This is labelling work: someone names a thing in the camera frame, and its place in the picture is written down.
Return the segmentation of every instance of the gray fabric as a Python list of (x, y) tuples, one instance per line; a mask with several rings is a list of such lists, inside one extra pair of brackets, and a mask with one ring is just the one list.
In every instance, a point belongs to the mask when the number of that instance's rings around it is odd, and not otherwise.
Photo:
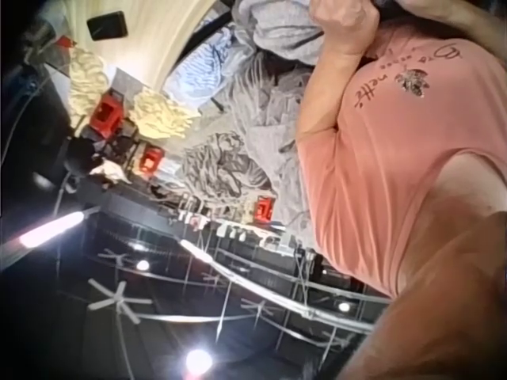
[(237, 0), (232, 10), (236, 38), (290, 60), (315, 65), (322, 30), (308, 14), (310, 0)]
[(318, 249), (294, 143), (299, 103), (310, 72), (295, 70), (275, 84), (262, 62), (259, 53), (235, 77), (230, 112), (246, 152), (266, 172), (277, 194), (273, 220), (282, 222), (304, 246)]
[(199, 199), (213, 205), (242, 203), (252, 195), (272, 195), (269, 179), (245, 152), (235, 133), (214, 134), (185, 151), (181, 166), (184, 182)]

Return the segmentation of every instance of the pink t-shirt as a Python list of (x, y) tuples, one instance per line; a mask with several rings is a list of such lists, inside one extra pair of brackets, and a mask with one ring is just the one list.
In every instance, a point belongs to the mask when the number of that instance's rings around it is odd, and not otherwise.
[[(450, 158), (477, 154), (507, 182), (507, 74), (477, 44), (405, 27), (382, 53), (347, 86), (338, 129), (298, 151), (322, 254), (392, 296), (422, 201)], [(421, 70), (423, 97), (396, 79), (407, 70)]]

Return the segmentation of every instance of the woman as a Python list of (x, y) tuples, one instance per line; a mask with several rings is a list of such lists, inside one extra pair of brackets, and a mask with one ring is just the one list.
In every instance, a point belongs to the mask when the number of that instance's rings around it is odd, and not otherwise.
[(325, 43), (297, 145), (315, 235), (395, 299), (339, 378), (507, 378), (504, 25), (464, 0), (397, 1), (467, 40), (377, 33), (372, 0), (311, 2)]

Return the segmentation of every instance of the graphic print on shirt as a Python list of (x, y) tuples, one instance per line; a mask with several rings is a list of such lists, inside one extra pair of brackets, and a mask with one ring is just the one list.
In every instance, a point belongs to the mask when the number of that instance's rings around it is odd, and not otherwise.
[(393, 74), (384, 74), (377, 78), (372, 78), (364, 82), (360, 89), (356, 91), (356, 103), (354, 108), (361, 109), (367, 103), (375, 98), (375, 92), (379, 85), (391, 79), (398, 83), (402, 90), (407, 93), (412, 93), (418, 97), (424, 96), (424, 89), (430, 88), (428, 78), (429, 73), (424, 70), (423, 67), (427, 63), (431, 63), (436, 60), (452, 60), (456, 58), (463, 58), (461, 51), (456, 47), (457, 43), (444, 44), (436, 48), (433, 53), (422, 52), (420, 47), (414, 47), (411, 49), (411, 53), (404, 54), (396, 59), (391, 59), (386, 63), (380, 65), (380, 70), (391, 69), (393, 66), (402, 66), (403, 72)]

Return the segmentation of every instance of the hand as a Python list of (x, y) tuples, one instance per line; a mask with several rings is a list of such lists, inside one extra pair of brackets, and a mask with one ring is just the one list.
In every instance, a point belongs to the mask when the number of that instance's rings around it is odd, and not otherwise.
[(310, 15), (324, 31), (324, 45), (342, 55), (363, 55), (379, 27), (372, 0), (311, 0)]
[(450, 18), (456, 6), (462, 6), (466, 0), (396, 0), (407, 12), (418, 17), (434, 21), (445, 21)]

